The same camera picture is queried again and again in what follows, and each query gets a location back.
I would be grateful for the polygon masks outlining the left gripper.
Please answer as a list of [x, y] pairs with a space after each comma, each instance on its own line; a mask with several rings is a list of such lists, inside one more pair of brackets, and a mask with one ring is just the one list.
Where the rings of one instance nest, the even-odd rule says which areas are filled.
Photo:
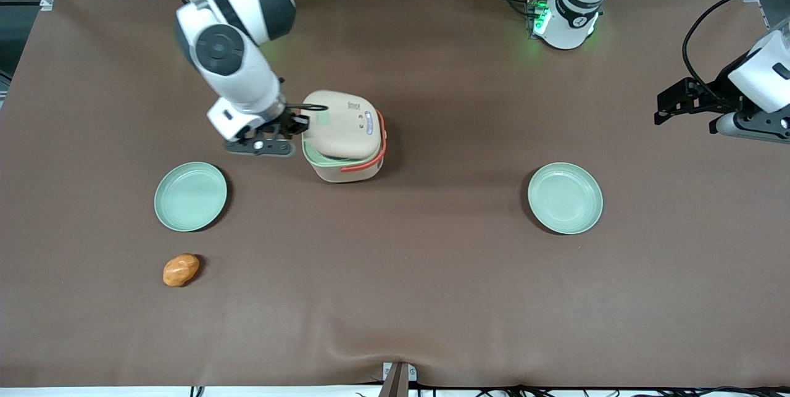
[[[772, 30], [756, 42], [747, 56], [728, 74], [734, 87], [766, 113], [779, 112], [789, 104], [788, 31]], [[654, 124], [660, 126], [678, 115], [700, 112], [738, 112], [740, 95], [718, 98], [706, 93], [699, 82], [686, 77], [657, 95]]]

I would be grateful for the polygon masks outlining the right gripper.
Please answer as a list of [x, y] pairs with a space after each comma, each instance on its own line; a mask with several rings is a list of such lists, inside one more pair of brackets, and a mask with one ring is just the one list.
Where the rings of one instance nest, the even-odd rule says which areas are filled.
[[[325, 112], [328, 106], [321, 104], [287, 104], [290, 110]], [[310, 116], [283, 114], [286, 104], [275, 99], [273, 104], [260, 112], [243, 112], [239, 106], [225, 97], [219, 97], [207, 112], [207, 118], [225, 141], [235, 142], [247, 132], [276, 121], [280, 116], [280, 134], [284, 137], [301, 135], [310, 127]]]

